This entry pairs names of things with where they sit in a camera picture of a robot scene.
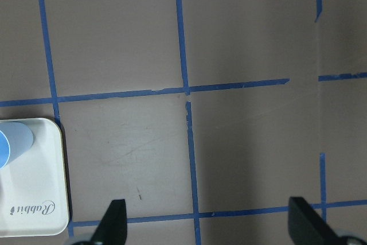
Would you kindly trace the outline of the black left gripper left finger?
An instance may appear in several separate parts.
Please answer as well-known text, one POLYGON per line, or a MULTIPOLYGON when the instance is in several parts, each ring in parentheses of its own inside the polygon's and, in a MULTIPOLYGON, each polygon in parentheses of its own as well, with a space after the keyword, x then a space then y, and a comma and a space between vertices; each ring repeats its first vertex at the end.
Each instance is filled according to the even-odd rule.
POLYGON ((127 240, 125 199, 112 200, 91 237, 91 244, 124 245, 127 240))

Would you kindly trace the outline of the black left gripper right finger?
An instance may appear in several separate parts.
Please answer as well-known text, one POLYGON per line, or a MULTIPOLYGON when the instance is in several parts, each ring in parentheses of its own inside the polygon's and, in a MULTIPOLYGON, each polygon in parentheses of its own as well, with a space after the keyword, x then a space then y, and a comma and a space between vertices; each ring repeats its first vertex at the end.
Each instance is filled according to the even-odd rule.
POLYGON ((344 244, 344 240, 302 197, 290 197, 288 200, 288 234, 296 245, 344 244))

